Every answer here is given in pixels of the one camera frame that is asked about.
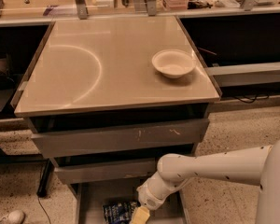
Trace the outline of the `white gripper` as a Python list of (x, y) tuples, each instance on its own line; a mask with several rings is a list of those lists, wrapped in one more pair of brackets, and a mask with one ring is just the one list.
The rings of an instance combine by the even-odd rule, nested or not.
[(137, 188), (138, 192), (138, 202), (142, 206), (137, 207), (132, 214), (132, 220), (130, 224), (147, 224), (148, 219), (150, 218), (149, 211), (155, 211), (159, 209), (164, 200), (156, 198), (148, 189), (147, 185), (141, 185)]

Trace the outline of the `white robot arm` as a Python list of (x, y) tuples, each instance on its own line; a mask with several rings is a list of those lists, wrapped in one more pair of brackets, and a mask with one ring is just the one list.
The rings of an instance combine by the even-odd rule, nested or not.
[(193, 177), (257, 186), (255, 224), (280, 224), (280, 140), (272, 146), (198, 157), (162, 156), (156, 173), (137, 188), (140, 206), (133, 211), (131, 224), (147, 224), (150, 213)]

